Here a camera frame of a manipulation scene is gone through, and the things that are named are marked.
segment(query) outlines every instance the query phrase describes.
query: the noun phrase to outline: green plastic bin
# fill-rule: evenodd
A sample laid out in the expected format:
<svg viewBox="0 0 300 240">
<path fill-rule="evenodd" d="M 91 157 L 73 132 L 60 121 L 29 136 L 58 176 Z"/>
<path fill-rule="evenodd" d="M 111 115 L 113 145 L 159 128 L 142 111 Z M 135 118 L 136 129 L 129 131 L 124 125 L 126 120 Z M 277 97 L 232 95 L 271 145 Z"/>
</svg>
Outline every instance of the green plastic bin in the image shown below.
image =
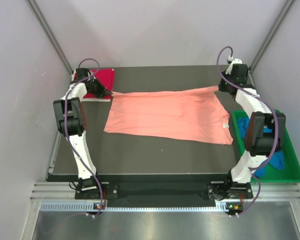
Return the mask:
<svg viewBox="0 0 300 240">
<path fill-rule="evenodd" d="M 237 119 L 245 118 L 247 114 L 244 111 L 234 111 L 232 113 L 233 125 L 235 129 L 235 137 L 238 143 L 239 153 L 242 155 L 245 151 L 244 141 L 240 136 Z M 287 129 L 284 131 L 283 154 L 285 157 L 285 167 L 283 170 L 277 170 L 270 164 L 266 166 L 265 176 L 260 178 L 262 183 L 300 183 L 300 165 L 292 146 Z"/>
</svg>

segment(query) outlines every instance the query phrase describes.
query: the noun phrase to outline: metal beam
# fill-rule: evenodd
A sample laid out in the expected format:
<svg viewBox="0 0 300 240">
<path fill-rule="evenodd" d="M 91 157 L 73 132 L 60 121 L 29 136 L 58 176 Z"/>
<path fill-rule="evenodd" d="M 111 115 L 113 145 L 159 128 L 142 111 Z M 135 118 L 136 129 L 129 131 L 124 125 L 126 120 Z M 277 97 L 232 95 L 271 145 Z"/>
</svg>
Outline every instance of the metal beam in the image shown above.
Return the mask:
<svg viewBox="0 0 300 240">
<path fill-rule="evenodd" d="M 267 49 L 269 43 L 271 42 L 271 40 L 273 39 L 274 35 L 276 34 L 276 32 L 278 31 L 280 25 L 282 24 L 283 20 L 285 19 L 285 17 L 287 16 L 287 13 L 289 12 L 289 10 L 292 8 L 293 3 L 295 2 L 295 0 L 287 0 L 285 5 L 283 6 L 278 18 L 276 19 L 275 23 L 273 24 L 270 32 L 268 33 L 268 35 L 266 36 L 263 44 L 261 45 L 259 51 L 257 52 L 255 58 L 252 61 L 252 64 L 250 66 L 250 72 L 253 72 L 256 68 L 256 66 L 258 65 L 261 57 L 263 56 L 265 50 Z"/>
<path fill-rule="evenodd" d="M 26 0 L 69 74 L 72 68 L 35 0 Z"/>
</svg>

